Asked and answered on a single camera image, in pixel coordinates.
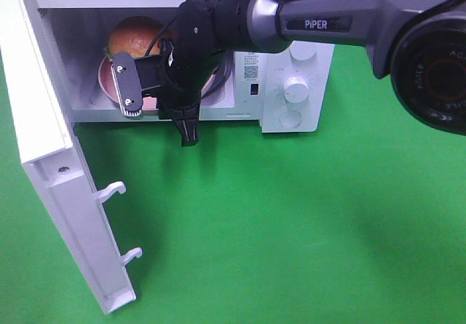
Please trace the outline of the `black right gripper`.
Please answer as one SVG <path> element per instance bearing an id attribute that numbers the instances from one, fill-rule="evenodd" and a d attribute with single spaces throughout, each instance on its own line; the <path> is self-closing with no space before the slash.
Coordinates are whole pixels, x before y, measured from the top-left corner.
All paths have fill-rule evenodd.
<path id="1" fill-rule="evenodd" d="M 175 59 L 173 41 L 161 39 L 160 76 L 163 86 L 157 93 L 159 118 L 170 119 L 181 135 L 182 146 L 194 146 L 199 141 L 199 116 L 202 83 L 200 75 Z"/>

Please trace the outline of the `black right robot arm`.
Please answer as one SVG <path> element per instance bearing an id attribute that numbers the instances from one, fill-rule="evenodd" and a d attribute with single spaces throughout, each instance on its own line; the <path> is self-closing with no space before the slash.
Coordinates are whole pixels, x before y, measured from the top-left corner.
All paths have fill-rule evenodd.
<path id="1" fill-rule="evenodd" d="M 174 91 L 162 99 L 185 146 L 200 90 L 228 51 L 279 53 L 294 41 L 364 47 L 414 118 L 465 133 L 465 0 L 186 0 L 162 43 Z"/>

